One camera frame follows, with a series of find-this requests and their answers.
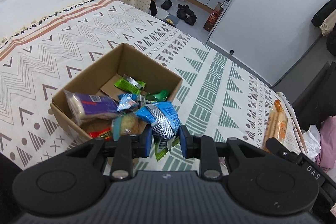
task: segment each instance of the green snack bag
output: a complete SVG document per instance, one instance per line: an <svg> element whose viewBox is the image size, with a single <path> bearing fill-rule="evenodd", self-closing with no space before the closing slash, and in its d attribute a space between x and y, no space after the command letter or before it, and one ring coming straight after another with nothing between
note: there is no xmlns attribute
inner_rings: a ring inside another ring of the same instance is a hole
<svg viewBox="0 0 336 224"><path fill-rule="evenodd" d="M171 144L171 148L180 142L180 138L177 137ZM154 137L154 151L155 158L157 161L161 160L165 154L168 152L167 142L162 142L159 138Z"/></svg>
<svg viewBox="0 0 336 224"><path fill-rule="evenodd" d="M168 90L162 90L161 92L157 94L147 94L146 100L151 102L165 102L167 101L167 98L169 96Z"/></svg>
<svg viewBox="0 0 336 224"><path fill-rule="evenodd" d="M121 90L139 95L145 88L146 83L142 81L136 81L133 78L124 75L123 78L115 82L114 85Z"/></svg>

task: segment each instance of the orange snack package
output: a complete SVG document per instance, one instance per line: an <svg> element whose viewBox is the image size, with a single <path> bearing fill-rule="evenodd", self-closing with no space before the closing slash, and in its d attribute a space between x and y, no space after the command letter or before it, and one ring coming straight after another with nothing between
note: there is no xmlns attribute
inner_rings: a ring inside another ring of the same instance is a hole
<svg viewBox="0 0 336 224"><path fill-rule="evenodd" d="M265 144L269 138L276 138L281 144L284 143L288 118L284 112L280 100L275 100L268 116L262 149L269 152Z"/></svg>

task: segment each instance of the barcode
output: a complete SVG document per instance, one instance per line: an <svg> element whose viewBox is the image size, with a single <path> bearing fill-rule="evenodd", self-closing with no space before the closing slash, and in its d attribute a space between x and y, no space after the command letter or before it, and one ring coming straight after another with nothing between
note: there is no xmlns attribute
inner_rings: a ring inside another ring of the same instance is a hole
<svg viewBox="0 0 336 224"><path fill-rule="evenodd" d="M101 103L101 99L97 95L90 95L91 101L95 103Z"/></svg>

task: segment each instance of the slipper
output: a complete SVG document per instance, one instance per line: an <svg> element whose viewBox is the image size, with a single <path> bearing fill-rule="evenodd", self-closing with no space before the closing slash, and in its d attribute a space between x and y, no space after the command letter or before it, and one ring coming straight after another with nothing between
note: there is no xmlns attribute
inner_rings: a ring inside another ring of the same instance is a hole
<svg viewBox="0 0 336 224"><path fill-rule="evenodd" d="M178 4L177 6L178 8L180 8L181 10L185 11L187 15L193 15L194 12L192 10L190 10L189 6L188 5L181 5L181 4Z"/></svg>
<svg viewBox="0 0 336 224"><path fill-rule="evenodd" d="M176 13L177 13L177 17L179 19L182 19L182 20L186 20L187 19L187 14L182 9L178 9Z"/></svg>
<svg viewBox="0 0 336 224"><path fill-rule="evenodd" d="M184 22L186 22L187 24L193 26L195 24L195 22L196 22L196 19L197 19L196 15L193 14L190 17L188 17Z"/></svg>
<svg viewBox="0 0 336 224"><path fill-rule="evenodd" d="M170 0L166 0L164 3L161 4L161 8L164 10L169 10L170 7L173 6L173 3Z"/></svg>

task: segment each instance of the patterned blanket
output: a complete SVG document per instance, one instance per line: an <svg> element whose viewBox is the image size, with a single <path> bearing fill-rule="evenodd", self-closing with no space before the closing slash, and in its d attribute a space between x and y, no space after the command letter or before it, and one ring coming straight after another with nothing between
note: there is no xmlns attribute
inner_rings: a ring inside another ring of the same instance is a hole
<svg viewBox="0 0 336 224"><path fill-rule="evenodd" d="M276 94L192 36L117 0L88 0L50 15L0 45L0 152L21 168L79 144L57 124L51 97L81 70L122 42L184 79L173 102L192 134L260 147ZM299 152L289 123L286 143ZM191 170L179 145L135 169Z"/></svg>

